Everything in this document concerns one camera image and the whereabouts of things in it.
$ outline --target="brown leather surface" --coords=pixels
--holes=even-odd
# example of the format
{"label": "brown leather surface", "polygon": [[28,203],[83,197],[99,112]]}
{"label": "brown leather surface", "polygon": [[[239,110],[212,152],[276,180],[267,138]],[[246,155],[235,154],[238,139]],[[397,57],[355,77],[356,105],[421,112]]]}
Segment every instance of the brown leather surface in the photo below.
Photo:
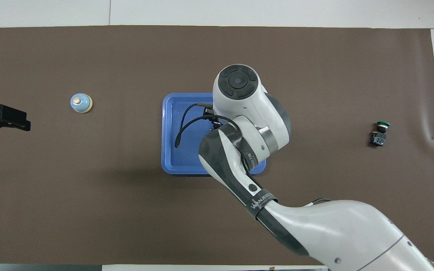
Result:
{"label": "brown leather surface", "polygon": [[[427,29],[0,29],[0,263],[317,264],[210,177],[160,166],[162,100],[244,63],[291,115],[257,180],[286,206],[377,207],[434,261],[434,59]],[[93,109],[69,99],[89,94]],[[382,148],[374,122],[391,123]]]}

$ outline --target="blue tray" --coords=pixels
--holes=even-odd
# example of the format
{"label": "blue tray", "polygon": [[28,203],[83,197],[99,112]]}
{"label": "blue tray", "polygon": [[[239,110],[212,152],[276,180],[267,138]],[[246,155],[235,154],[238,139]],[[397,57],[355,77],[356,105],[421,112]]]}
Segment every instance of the blue tray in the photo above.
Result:
{"label": "blue tray", "polygon": [[[186,108],[194,103],[212,103],[212,93],[171,93],[162,104],[162,168],[169,174],[208,175],[198,157],[199,145],[203,136],[210,132],[212,123],[198,120],[182,134],[180,146],[174,147],[175,137],[179,133],[180,121]],[[184,124],[200,117],[202,107],[191,108],[185,116]],[[250,173],[261,173],[266,167],[262,161]]]}

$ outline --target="small black round button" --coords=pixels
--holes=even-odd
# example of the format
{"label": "small black round button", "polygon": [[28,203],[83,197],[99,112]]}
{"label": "small black round button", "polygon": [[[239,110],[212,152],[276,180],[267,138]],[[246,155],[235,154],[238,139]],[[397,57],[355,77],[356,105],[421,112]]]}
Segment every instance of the small black round button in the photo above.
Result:
{"label": "small black round button", "polygon": [[243,72],[232,72],[229,76],[229,85],[235,89],[241,89],[246,86],[248,77]]}
{"label": "small black round button", "polygon": [[251,190],[252,192],[257,190],[257,186],[255,186],[255,184],[250,184],[249,185],[249,190]]}

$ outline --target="white robotic arm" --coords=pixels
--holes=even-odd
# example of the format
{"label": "white robotic arm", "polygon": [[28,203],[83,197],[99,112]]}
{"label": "white robotic arm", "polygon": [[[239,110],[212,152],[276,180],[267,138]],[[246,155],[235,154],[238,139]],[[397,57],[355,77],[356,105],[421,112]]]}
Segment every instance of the white robotic arm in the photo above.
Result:
{"label": "white robotic arm", "polygon": [[224,68],[215,79],[213,98],[214,112],[234,124],[203,138],[200,162],[279,242],[332,271],[434,271],[376,208],[356,201],[282,206],[248,174],[286,145],[291,134],[288,114],[255,70],[246,65]]}

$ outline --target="light blue knob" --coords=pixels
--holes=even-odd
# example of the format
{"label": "light blue knob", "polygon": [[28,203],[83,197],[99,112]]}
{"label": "light blue knob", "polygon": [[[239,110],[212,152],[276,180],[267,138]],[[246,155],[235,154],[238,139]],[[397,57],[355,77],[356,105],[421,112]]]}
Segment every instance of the light blue knob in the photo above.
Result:
{"label": "light blue knob", "polygon": [[71,97],[69,104],[71,105],[71,108],[78,113],[86,113],[92,108],[93,100],[90,96],[84,93],[77,93]]}

